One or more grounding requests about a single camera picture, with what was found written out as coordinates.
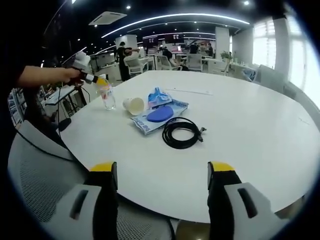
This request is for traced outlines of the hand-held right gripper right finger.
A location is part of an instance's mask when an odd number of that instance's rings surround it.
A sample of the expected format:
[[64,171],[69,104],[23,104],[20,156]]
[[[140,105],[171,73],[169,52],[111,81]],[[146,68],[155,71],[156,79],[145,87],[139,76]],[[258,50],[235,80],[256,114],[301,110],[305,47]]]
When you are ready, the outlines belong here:
[[218,161],[207,167],[211,240],[270,240],[282,229],[268,198],[242,182],[233,167]]

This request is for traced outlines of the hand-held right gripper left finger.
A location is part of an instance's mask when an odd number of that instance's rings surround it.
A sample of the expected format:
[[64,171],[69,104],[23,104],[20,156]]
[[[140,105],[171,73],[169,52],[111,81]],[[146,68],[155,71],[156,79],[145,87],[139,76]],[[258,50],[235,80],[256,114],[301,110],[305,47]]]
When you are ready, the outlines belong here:
[[116,240],[117,190],[117,163],[95,165],[57,203],[46,231],[54,240]]

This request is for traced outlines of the person's left hand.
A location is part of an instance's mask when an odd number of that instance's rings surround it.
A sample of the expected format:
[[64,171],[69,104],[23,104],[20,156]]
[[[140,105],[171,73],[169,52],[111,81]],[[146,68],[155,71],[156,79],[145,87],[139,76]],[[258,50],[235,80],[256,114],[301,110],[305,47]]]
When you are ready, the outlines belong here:
[[81,82],[81,72],[74,68],[63,68],[61,81],[69,85]]

